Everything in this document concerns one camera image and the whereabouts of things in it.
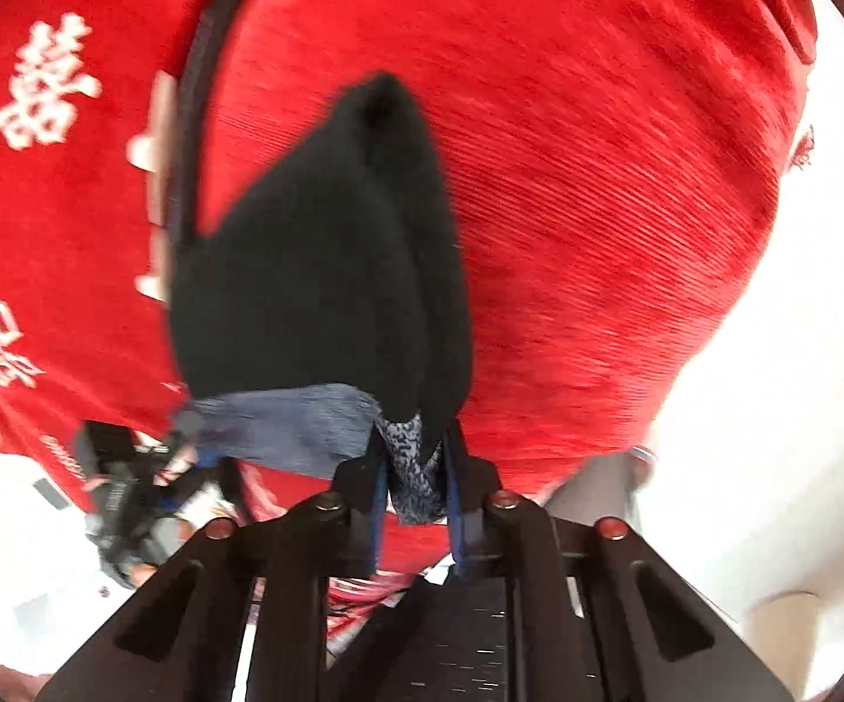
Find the screw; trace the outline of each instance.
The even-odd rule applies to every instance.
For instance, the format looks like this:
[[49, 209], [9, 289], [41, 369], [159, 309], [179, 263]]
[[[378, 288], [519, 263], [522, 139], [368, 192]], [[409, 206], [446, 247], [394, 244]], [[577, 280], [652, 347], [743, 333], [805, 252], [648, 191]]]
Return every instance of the screw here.
[[204, 532], [214, 541], [222, 541], [234, 534], [236, 523], [230, 518], [217, 518], [205, 525]]
[[521, 499], [522, 496], [512, 490], [495, 490], [490, 495], [490, 503], [498, 509], [513, 509]]
[[326, 490], [315, 497], [314, 505], [322, 512], [336, 512], [344, 506], [344, 499], [336, 490]]
[[620, 541], [630, 532], [627, 523], [620, 518], [601, 518], [597, 521], [596, 527], [599, 534], [610, 541]]

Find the folded black cloth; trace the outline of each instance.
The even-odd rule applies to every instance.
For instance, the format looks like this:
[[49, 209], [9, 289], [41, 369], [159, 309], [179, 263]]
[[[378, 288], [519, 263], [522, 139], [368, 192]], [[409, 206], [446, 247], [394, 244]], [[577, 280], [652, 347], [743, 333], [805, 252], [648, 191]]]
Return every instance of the folded black cloth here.
[[470, 321], [435, 151], [395, 77], [346, 91], [175, 258], [171, 336], [193, 398], [353, 386], [385, 424], [421, 420], [414, 460], [430, 467], [470, 389]]

